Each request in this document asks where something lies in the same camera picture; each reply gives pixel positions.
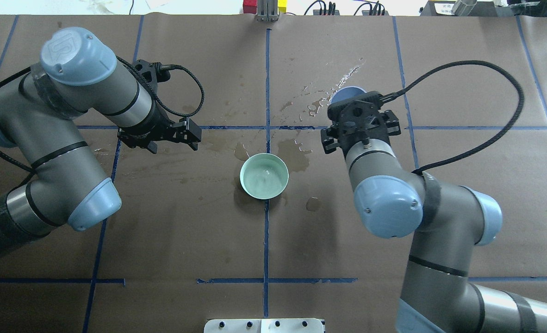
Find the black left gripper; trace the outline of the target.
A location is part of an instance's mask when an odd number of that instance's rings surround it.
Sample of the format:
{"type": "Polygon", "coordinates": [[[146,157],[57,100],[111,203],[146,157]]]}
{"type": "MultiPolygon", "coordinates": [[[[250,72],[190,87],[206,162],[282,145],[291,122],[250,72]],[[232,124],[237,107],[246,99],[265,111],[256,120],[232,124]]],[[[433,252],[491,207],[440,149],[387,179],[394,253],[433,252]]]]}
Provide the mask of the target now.
{"type": "Polygon", "coordinates": [[[132,103],[124,110],[129,112],[142,101],[142,110],[147,114],[131,126],[118,126],[117,137],[131,149],[142,148],[155,154],[158,141],[184,143],[197,151],[202,139],[202,129],[186,114],[168,108],[157,94],[158,84],[170,80],[172,70],[186,68],[176,64],[135,61],[134,64],[121,59],[120,63],[132,74],[139,85],[132,103]]]}

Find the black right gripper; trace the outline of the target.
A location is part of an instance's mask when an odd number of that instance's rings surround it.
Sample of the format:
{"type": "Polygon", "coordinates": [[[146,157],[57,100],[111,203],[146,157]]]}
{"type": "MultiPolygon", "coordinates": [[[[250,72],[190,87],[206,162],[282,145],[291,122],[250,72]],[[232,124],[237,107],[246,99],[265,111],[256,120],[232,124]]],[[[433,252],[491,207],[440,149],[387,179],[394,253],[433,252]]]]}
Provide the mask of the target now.
{"type": "Polygon", "coordinates": [[[366,92],[345,101],[329,104],[327,116],[331,126],[320,131],[325,154],[340,148],[343,154],[357,143],[371,143],[373,139],[390,143],[390,136],[401,134],[400,121],[391,110],[382,111],[385,103],[394,101],[396,93],[381,95],[366,92]]]}

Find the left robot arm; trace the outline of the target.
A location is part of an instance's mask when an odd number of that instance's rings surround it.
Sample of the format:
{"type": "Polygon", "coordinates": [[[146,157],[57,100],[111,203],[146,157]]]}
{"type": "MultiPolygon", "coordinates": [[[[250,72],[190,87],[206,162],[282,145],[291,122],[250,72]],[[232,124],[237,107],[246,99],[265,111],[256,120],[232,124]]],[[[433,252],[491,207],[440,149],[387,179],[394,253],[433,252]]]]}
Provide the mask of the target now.
{"type": "Polygon", "coordinates": [[[94,109],[118,128],[130,148],[157,152],[158,141],[198,149],[195,112],[176,112],[157,85],[183,66],[128,63],[82,27],[55,32],[39,61],[0,82],[0,158],[28,172],[0,196],[0,258],[69,225],[83,232],[121,208],[104,172],[74,123],[94,109]]]}

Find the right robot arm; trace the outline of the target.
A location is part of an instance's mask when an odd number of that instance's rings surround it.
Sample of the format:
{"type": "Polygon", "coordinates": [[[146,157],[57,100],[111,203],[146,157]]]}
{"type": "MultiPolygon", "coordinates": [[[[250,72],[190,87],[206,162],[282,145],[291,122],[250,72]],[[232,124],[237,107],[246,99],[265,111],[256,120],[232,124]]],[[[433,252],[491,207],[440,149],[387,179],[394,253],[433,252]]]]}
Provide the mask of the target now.
{"type": "Polygon", "coordinates": [[[404,170],[389,137],[398,118],[381,95],[339,89],[321,131],[324,151],[341,149],[354,207],[366,229],[390,239],[413,235],[395,329],[399,333],[547,333],[547,303],[469,282],[475,246],[491,243],[503,214],[492,197],[404,170]]]}

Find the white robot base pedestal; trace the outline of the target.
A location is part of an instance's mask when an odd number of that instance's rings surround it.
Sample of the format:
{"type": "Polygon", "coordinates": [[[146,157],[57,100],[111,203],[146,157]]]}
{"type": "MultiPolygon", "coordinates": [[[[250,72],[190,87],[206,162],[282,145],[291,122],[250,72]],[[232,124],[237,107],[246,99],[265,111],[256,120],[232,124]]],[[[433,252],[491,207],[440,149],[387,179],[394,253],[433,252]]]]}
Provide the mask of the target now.
{"type": "Polygon", "coordinates": [[[263,318],[208,320],[204,333],[325,333],[318,318],[263,318]]]}

